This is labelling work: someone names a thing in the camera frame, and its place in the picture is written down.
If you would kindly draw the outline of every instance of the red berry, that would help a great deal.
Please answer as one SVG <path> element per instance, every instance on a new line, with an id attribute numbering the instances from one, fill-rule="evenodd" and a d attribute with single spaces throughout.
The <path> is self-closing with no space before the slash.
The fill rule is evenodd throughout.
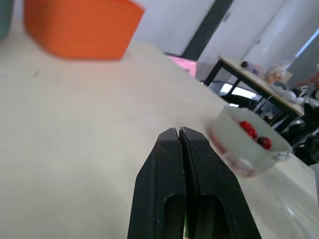
<path id="1" fill-rule="evenodd" d="M 241 121 L 239 123 L 239 125 L 246 131 L 248 131 L 249 129 L 252 129 L 253 127 L 251 126 L 250 123 L 248 123 L 247 121 Z"/>
<path id="2" fill-rule="evenodd" d="M 257 143 L 259 143 L 265 149 L 270 149 L 271 148 L 271 140 L 268 139 L 267 137 L 258 138 Z"/>
<path id="3" fill-rule="evenodd" d="M 247 131 L 247 134 L 251 137 L 251 138 L 257 138 L 257 132 L 253 129 L 253 128 L 251 128 L 251 129 L 249 129 L 248 131 Z"/>

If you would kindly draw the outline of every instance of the pink object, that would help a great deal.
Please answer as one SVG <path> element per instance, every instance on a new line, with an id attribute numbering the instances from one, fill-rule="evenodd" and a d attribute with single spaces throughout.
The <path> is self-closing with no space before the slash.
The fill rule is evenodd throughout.
<path id="1" fill-rule="evenodd" d="M 196 61 L 187 60 L 177 56 L 168 56 L 168 58 L 175 62 L 177 65 L 179 65 L 181 68 L 187 70 L 188 73 L 195 78 L 197 67 Z"/>

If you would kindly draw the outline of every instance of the wooden desk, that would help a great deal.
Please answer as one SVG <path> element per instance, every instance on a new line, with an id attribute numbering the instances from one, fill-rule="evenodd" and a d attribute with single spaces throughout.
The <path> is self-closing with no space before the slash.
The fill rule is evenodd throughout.
<path id="1" fill-rule="evenodd" d="M 240 62 L 237 60 L 219 56 L 218 63 L 215 65 L 214 69 L 204 82 L 205 85 L 209 86 L 209 84 L 217 76 L 217 73 L 221 68 L 226 69 L 238 78 L 229 94 L 231 94 L 233 90 L 238 86 L 238 84 L 242 81 L 258 94 L 260 94 L 263 98 L 267 99 L 271 96 L 269 101 L 288 115 L 285 122 L 277 128 L 278 131 L 285 129 L 296 118 L 304 115 L 303 106 L 291 103 L 280 97 L 263 79 L 247 70 L 243 70 L 243 68 L 240 66 Z"/>
<path id="2" fill-rule="evenodd" d="M 116 62 L 67 61 L 19 24 L 0 44 L 0 98 L 1 239 L 126 238 L 135 178 L 158 135 L 204 132 L 226 105 L 151 45 L 132 43 Z M 295 157 L 238 179 L 265 239 L 296 238 L 268 179 L 318 210 L 314 174 Z"/>

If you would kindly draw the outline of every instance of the person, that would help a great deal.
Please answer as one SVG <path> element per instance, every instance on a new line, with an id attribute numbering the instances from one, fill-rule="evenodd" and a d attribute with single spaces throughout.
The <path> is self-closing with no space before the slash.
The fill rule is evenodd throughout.
<path id="1" fill-rule="evenodd" d="M 308 86 L 311 83 L 314 83 L 316 90 L 319 89 L 319 63 L 317 64 L 317 72 L 315 74 L 313 74 L 309 79 L 302 81 L 302 82 L 299 82 L 297 84 L 297 86 L 298 87 Z"/>

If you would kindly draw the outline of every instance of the orange container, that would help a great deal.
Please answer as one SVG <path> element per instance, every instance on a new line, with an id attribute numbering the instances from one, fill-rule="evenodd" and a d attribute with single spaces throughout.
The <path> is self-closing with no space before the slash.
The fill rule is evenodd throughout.
<path id="1" fill-rule="evenodd" d="M 121 59 L 144 14 L 128 0 L 25 0 L 26 31 L 73 59 Z"/>

